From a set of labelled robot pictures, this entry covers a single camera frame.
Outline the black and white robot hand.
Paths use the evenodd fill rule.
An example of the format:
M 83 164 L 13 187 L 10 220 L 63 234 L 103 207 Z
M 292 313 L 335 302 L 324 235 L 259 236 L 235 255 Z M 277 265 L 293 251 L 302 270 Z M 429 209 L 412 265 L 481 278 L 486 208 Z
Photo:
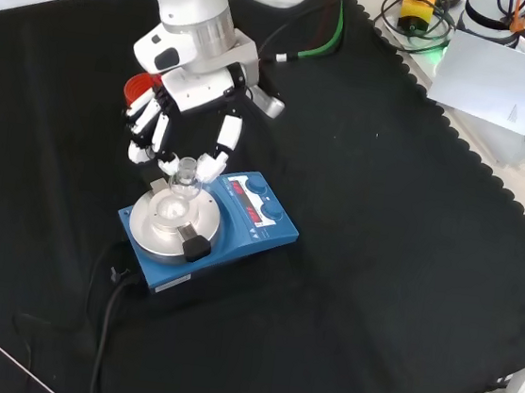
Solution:
M 236 30 L 234 45 L 206 57 L 194 36 L 158 25 L 136 41 L 133 50 L 144 71 L 161 82 L 142 92 L 126 110 L 128 158 L 134 164 L 156 161 L 172 175 L 182 167 L 181 157 L 168 144 L 179 119 L 219 107 L 259 80 L 256 44 Z

